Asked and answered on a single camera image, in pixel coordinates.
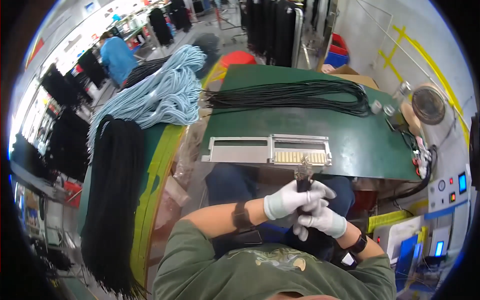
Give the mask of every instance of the digital display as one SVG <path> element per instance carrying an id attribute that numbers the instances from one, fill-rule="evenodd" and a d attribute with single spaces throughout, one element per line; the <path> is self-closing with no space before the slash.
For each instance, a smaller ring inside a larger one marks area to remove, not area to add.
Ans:
<path id="1" fill-rule="evenodd" d="M 458 192 L 459 194 L 463 194 L 467 191 L 467 177 L 465 176 L 465 172 L 458 176 Z"/>
<path id="2" fill-rule="evenodd" d="M 437 247 L 435 248 L 435 256 L 441 256 L 442 250 L 444 249 L 444 242 L 437 242 Z"/>

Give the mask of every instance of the white glove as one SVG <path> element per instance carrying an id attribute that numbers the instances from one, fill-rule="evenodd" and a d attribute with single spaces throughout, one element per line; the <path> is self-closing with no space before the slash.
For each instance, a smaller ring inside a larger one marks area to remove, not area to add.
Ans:
<path id="1" fill-rule="evenodd" d="M 314 208 L 324 197 L 335 198 L 336 194 L 323 183 L 314 180 L 310 191 L 297 192 L 297 181 L 293 180 L 276 193 L 264 198 L 264 211 L 270 220 L 275 220 L 290 215 L 299 206 L 314 204 L 312 206 Z"/>
<path id="2" fill-rule="evenodd" d="M 341 237 L 347 230 L 347 220 L 327 207 L 328 201 L 320 199 L 317 203 L 305 205 L 304 211 L 311 211 L 311 216 L 299 216 L 297 224 L 293 225 L 293 233 L 298 235 L 301 241 L 308 238 L 308 230 L 305 227 L 314 227 L 334 239 Z"/>

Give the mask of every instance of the worker in blue shirt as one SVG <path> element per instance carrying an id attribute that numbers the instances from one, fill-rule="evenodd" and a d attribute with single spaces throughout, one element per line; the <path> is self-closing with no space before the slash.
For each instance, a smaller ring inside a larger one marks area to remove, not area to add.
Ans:
<path id="1" fill-rule="evenodd" d="M 112 37 L 110 32 L 102 34 L 99 44 L 102 64 L 108 68 L 110 78 L 122 86 L 132 69 L 138 66 L 137 60 L 127 43 L 117 36 Z"/>

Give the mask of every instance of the smartwatch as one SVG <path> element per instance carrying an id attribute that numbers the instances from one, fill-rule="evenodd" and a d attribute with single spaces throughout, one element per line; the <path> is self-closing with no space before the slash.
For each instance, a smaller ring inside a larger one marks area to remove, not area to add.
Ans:
<path id="1" fill-rule="evenodd" d="M 348 247 L 346 250 L 350 251 L 353 255 L 357 255 L 362 252 L 367 246 L 367 236 L 362 232 L 359 236 L 359 239 L 353 246 Z"/>
<path id="2" fill-rule="evenodd" d="M 248 211 L 245 210 L 245 202 L 238 202 L 232 213 L 233 226 L 238 232 L 251 230 L 254 225 L 250 222 Z"/>

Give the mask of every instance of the blue bin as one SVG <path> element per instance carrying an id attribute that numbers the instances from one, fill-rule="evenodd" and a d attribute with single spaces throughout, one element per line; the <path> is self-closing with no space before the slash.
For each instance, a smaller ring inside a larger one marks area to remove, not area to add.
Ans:
<path id="1" fill-rule="evenodd" d="M 345 64 L 348 64 L 348 55 L 340 55 L 333 52 L 328 52 L 324 64 L 332 65 L 334 68 L 341 67 Z"/>

